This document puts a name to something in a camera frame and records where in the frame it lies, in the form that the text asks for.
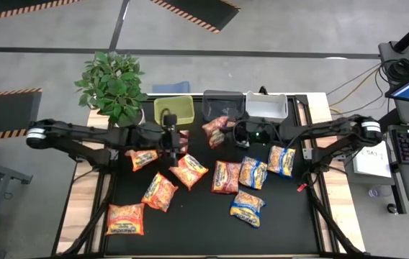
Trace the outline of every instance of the green leaves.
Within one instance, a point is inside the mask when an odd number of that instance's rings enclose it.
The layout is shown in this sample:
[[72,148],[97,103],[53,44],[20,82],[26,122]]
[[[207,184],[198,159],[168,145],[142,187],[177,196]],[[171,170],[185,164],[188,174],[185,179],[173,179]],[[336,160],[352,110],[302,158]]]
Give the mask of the green leaves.
[[136,123],[142,102],[148,95],[140,90],[140,64],[131,55],[96,52],[94,59],[85,62],[81,80],[75,81],[82,91],[78,104],[99,109],[119,126]]

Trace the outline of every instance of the food package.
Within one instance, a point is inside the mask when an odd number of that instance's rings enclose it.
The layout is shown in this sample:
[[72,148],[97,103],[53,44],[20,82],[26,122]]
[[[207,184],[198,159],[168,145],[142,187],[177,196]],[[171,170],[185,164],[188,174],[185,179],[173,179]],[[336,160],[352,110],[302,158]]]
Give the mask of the food package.
[[227,126],[227,121],[228,116],[221,116],[202,126],[211,148],[215,148],[224,142],[225,134],[220,129]]
[[191,155],[186,154],[179,160],[178,167],[170,167],[169,170],[173,172],[190,191],[192,186],[208,171],[208,168],[200,165]]
[[239,191],[230,206],[230,215],[259,228],[261,226],[260,212],[263,206],[265,206],[265,202],[262,199]]
[[216,161],[211,191],[220,194],[237,193],[240,169],[241,163]]
[[176,190],[177,187],[172,182],[157,173],[144,194],[142,202],[154,209],[166,212]]
[[144,235],[144,204],[115,206],[109,204],[106,235]]
[[186,144],[185,146],[181,147],[180,153],[181,154],[186,154],[187,150],[189,149],[189,136],[190,132],[188,130],[181,130],[179,131],[181,133],[181,137],[179,138],[179,144],[182,146],[183,144]]
[[267,170],[281,176],[292,178],[292,165],[296,150],[273,146],[270,149],[269,165]]
[[144,150],[137,152],[135,152],[134,150],[128,150],[126,151],[125,155],[130,156],[132,159],[133,172],[141,169],[142,167],[144,167],[144,165],[147,165],[148,163],[158,158],[158,153],[156,152],[156,150]]
[[243,159],[240,170],[241,184],[260,190],[266,178],[267,164],[254,158]]

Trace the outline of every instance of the black tray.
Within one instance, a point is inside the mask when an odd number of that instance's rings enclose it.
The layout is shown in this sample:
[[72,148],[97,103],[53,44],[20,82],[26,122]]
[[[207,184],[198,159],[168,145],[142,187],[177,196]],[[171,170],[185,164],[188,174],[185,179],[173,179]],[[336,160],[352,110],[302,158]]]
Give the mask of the black tray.
[[[290,96],[289,116],[283,124],[298,125],[299,117],[295,98]],[[194,100],[195,114],[201,114],[200,99]],[[153,121],[153,102],[144,104],[146,119]],[[205,121],[199,115],[193,124],[181,125],[190,130],[193,155],[209,172],[188,191],[168,167],[153,162],[132,172],[130,158],[120,156],[120,171],[114,182],[113,204],[136,204],[142,199],[154,175],[160,171],[179,189],[174,194],[168,212],[145,206],[145,235],[110,235],[105,237],[105,255],[282,255],[315,254],[320,250],[320,230],[306,191],[297,192],[302,174],[303,157],[296,153],[293,179],[268,173],[261,190],[240,185],[267,205],[261,209],[261,227],[229,215],[230,203],[235,195],[211,192],[216,160],[241,162],[245,155],[267,161],[269,146],[252,145],[245,152],[233,146],[219,146],[211,150],[201,128]],[[295,145],[301,150],[300,143]]]

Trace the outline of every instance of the concrete floor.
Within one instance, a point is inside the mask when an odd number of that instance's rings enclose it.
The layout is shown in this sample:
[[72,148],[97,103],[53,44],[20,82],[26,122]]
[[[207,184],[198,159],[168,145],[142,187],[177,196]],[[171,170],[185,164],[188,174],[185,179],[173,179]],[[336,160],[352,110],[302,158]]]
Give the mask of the concrete floor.
[[[242,11],[214,35],[148,0],[131,0],[117,48],[377,53],[378,43],[398,40],[409,30],[409,1],[405,0],[232,2]],[[121,3],[84,0],[0,19],[0,47],[107,48]],[[73,81],[90,58],[0,53],[0,91],[42,87],[39,119],[84,124],[89,111],[78,107]],[[329,92],[379,61],[142,56],[140,62],[146,72],[143,90],[150,93],[153,84],[179,81],[189,81],[192,92],[256,91],[260,86],[273,92]],[[339,100],[357,83],[331,94],[329,101]],[[379,84],[387,90],[384,82]],[[354,109],[378,95],[374,81],[369,80],[336,108]],[[387,109],[380,107],[382,101],[360,114],[379,119]],[[49,255],[75,163],[56,150],[31,150],[24,138],[16,138],[0,140],[0,164],[35,176],[29,186],[10,186],[14,198],[4,201],[1,208],[0,250],[7,251],[7,258]],[[407,215],[393,216],[385,211],[391,200],[370,199],[367,188],[351,184],[367,251],[409,258],[409,203]]]

